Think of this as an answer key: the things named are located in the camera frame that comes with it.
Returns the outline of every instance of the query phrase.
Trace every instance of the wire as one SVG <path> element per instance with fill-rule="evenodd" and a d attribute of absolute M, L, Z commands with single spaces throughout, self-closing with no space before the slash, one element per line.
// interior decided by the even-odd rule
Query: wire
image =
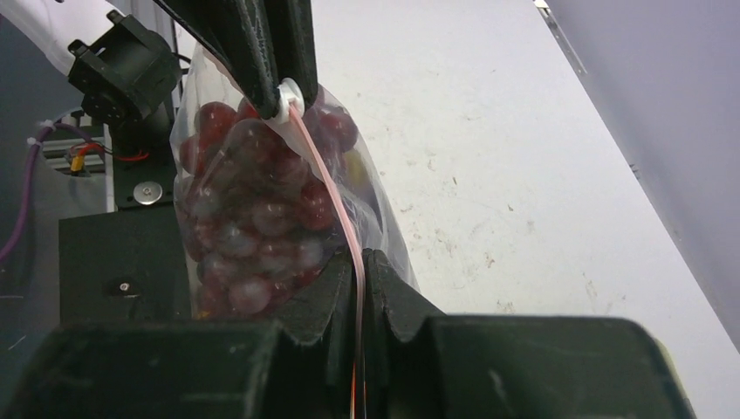
<path fill-rule="evenodd" d="M 72 146 L 72 148 L 70 148 L 70 151 L 74 151 L 76 148 L 79 148 L 80 146 L 84 146 L 84 147 L 82 147 L 82 149 L 80 149 L 75 155 L 85 156 L 85 154 L 87 154 L 88 151 L 96 150 L 98 152 L 102 151 L 103 153 L 107 155 L 111 155 L 114 159 L 118 161 L 142 161 L 149 157 L 149 153 L 145 153 L 142 151 L 139 151 L 137 155 L 132 155 L 132 156 L 117 155 L 110 148 L 104 147 L 102 144 L 100 144 L 97 141 L 93 141 L 90 143 L 82 143 L 76 146 Z"/>
<path fill-rule="evenodd" d="M 329 196 L 332 198 L 332 204 L 337 210 L 337 216 L 342 225 L 342 230 L 345 232 L 347 246 L 352 255 L 354 275 L 357 279 L 357 303 L 355 309 L 356 326 L 354 336 L 352 399 L 350 401 L 352 408 L 350 411 L 350 417 L 358 419 L 365 418 L 367 413 L 365 408 L 365 355 L 362 350 L 362 313 L 364 311 L 363 306 L 365 304 L 365 266 L 362 262 L 362 246 L 360 245 L 360 241 L 355 233 L 352 219 L 347 215 L 346 208 L 342 203 L 342 197 L 337 189 L 337 184 L 332 179 L 332 176 L 329 175 L 329 170 L 326 168 L 326 164 L 321 158 L 321 154 L 316 148 L 316 144 L 313 142 L 311 134 L 308 132 L 308 128 L 305 127 L 303 120 L 301 120 L 298 109 L 295 105 L 291 105 L 288 112 L 289 121 L 298 129 L 298 136 L 308 147 L 313 156 L 313 160 L 316 162 L 316 166 L 319 168 L 319 173 L 326 185 L 326 190 L 329 191 Z"/>
<path fill-rule="evenodd" d="M 18 241 L 20 241 L 21 234 L 23 234 L 25 229 L 26 221 L 28 219 L 28 206 L 31 202 L 31 180 L 33 179 L 33 169 L 36 167 L 36 159 L 38 158 L 39 150 L 41 150 L 41 144 L 46 141 L 46 137 L 49 136 L 49 133 L 52 130 L 53 129 L 50 127 L 42 128 L 36 135 L 36 142 L 31 145 L 31 149 L 28 151 L 28 157 L 25 159 L 21 208 L 18 210 L 18 218 L 16 219 L 16 225 L 13 227 L 13 232 L 10 234 L 10 238 L 0 250 L 0 263 L 4 262 L 13 249 L 15 249 Z"/>
<path fill-rule="evenodd" d="M 25 230 L 25 225 L 28 222 L 29 205 L 31 205 L 33 170 L 36 167 L 36 160 L 38 159 L 41 146 L 44 144 L 44 141 L 47 140 L 47 137 L 54 129 L 64 129 L 65 131 L 69 131 L 71 133 L 79 135 L 79 137 L 85 141 L 86 145 L 79 150 L 78 155 L 84 156 L 85 153 L 93 149 L 99 151 L 102 154 L 106 152 L 106 148 L 100 145 L 97 141 L 93 140 L 90 134 L 86 133 L 82 129 L 79 129 L 78 127 L 74 127 L 69 124 L 57 122 L 54 124 L 53 127 L 43 127 L 40 131 L 38 131 L 35 137 L 36 141 L 31 144 L 31 148 L 29 149 L 28 156 L 25 160 L 23 191 L 21 192 L 21 206 L 18 210 L 16 224 L 15 226 L 13 226 L 13 231 L 10 234 L 10 238 L 8 238 L 8 241 L 5 242 L 3 248 L 0 249 L 0 263 L 4 262 L 5 259 L 7 259 L 8 256 L 13 252 L 13 249 L 16 248 L 18 242 L 20 241 L 21 235 Z M 111 154 L 113 155 L 113 158 L 118 158 L 122 161 L 139 161 L 149 157 L 149 153 L 142 153 L 141 151 L 138 155 L 134 157 L 116 157 L 113 152 L 111 152 Z"/>

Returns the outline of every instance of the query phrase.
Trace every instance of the red wire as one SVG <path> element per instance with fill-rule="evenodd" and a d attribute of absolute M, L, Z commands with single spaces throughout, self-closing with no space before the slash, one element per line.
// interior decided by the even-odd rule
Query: red wire
<path fill-rule="evenodd" d="M 80 156 L 83 156 L 84 157 L 85 154 L 88 151 L 90 151 L 90 150 L 92 150 L 94 148 L 95 149 L 98 149 L 98 150 L 106 151 L 102 146 L 100 146 L 100 144 L 91 142 L 91 143 L 86 144 L 84 147 L 82 147 L 82 149 L 80 149 L 78 151 L 77 155 L 80 155 Z M 147 157 L 149 157 L 149 153 L 142 153 L 141 151 L 137 155 L 131 156 L 131 157 L 121 157 L 119 155 L 113 155 L 113 158 L 116 159 L 116 160 L 118 160 L 118 161 L 142 161 L 142 160 L 146 159 Z"/>

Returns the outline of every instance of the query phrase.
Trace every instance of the plastic bag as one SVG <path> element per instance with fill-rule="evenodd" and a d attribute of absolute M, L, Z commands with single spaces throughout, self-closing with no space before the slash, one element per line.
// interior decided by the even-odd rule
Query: plastic bag
<path fill-rule="evenodd" d="M 416 287 L 391 206 L 347 110 L 320 87 L 303 121 L 362 247 L 385 251 Z M 269 313 L 346 244 L 315 163 L 286 138 L 259 119 L 198 48 L 170 138 L 178 167 L 175 211 L 198 319 Z"/>

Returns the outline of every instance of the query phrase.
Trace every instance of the black plastic part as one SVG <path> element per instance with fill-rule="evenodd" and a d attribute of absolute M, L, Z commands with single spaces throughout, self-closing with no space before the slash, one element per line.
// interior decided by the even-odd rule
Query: black plastic part
<path fill-rule="evenodd" d="M 162 103 L 171 100 L 180 80 L 178 58 L 164 38 L 133 16 L 111 11 L 108 18 L 113 28 L 94 44 L 69 45 L 76 57 L 69 82 L 85 95 L 87 114 L 113 130 L 138 134 L 130 135 L 138 148 L 167 141 L 171 123 Z"/>
<path fill-rule="evenodd" d="M 62 324 L 190 319 L 189 295 L 172 205 L 59 221 Z"/>
<path fill-rule="evenodd" d="M 26 368 L 3 418 L 344 417 L 351 280 L 340 253 L 261 322 L 62 327 Z"/>
<path fill-rule="evenodd" d="M 113 144 L 118 141 L 113 136 Z M 141 182 L 157 182 L 162 187 L 162 197 L 153 206 L 172 205 L 173 187 L 177 167 L 169 143 L 149 149 L 149 157 L 141 161 L 113 159 L 113 199 L 118 210 L 141 210 L 152 205 L 142 205 L 134 199 L 134 188 Z"/>
<path fill-rule="evenodd" d="M 264 119 L 292 78 L 306 108 L 319 90 L 310 0 L 155 0 L 232 75 Z"/>
<path fill-rule="evenodd" d="M 366 251 L 370 419 L 692 415 L 661 351 L 622 319 L 445 316 Z M 268 319 L 57 330 L 3 418 L 342 418 L 352 264 L 336 255 Z"/>

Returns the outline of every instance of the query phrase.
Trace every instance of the white wall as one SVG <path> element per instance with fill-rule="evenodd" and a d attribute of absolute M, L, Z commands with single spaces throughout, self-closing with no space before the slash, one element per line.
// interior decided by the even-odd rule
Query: white wall
<path fill-rule="evenodd" d="M 737 3 L 547 3 L 586 69 L 584 87 L 737 347 Z"/>

